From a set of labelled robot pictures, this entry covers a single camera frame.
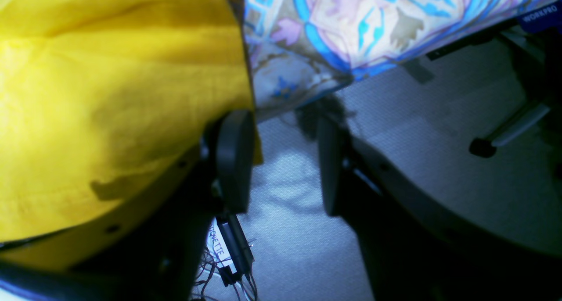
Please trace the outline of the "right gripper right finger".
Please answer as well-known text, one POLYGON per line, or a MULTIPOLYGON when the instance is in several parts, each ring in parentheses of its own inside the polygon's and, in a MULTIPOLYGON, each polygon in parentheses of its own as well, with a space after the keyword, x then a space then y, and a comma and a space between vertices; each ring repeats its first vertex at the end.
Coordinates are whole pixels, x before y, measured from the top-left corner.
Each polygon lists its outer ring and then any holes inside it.
POLYGON ((349 129, 332 115, 323 115, 317 125, 318 161, 325 213, 340 215, 340 192, 349 151, 349 129))

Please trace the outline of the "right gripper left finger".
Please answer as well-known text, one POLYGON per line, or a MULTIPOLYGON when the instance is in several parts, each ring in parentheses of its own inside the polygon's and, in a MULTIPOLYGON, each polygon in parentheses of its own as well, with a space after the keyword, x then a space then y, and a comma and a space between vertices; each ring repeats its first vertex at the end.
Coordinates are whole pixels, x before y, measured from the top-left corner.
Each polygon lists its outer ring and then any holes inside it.
POLYGON ((232 110, 205 127, 199 155, 215 211, 247 212, 254 149, 254 116, 247 109, 232 110))

